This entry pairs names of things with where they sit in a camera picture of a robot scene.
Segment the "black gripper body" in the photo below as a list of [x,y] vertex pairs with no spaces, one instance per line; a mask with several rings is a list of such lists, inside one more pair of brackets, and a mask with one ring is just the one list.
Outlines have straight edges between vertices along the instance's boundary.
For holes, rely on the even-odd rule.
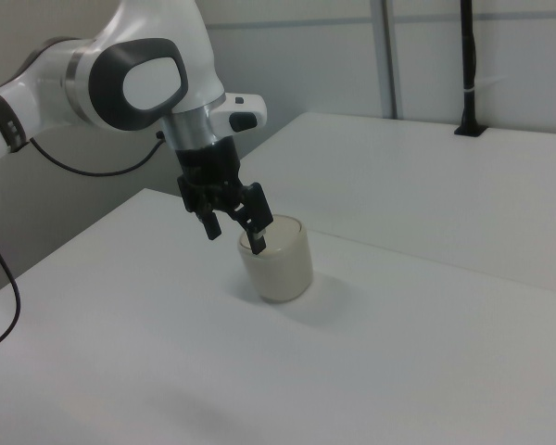
[[178,150],[176,156],[183,172],[178,184],[189,212],[198,218],[214,210],[231,217],[251,217],[244,202],[247,186],[239,178],[241,163],[232,137],[198,149]]

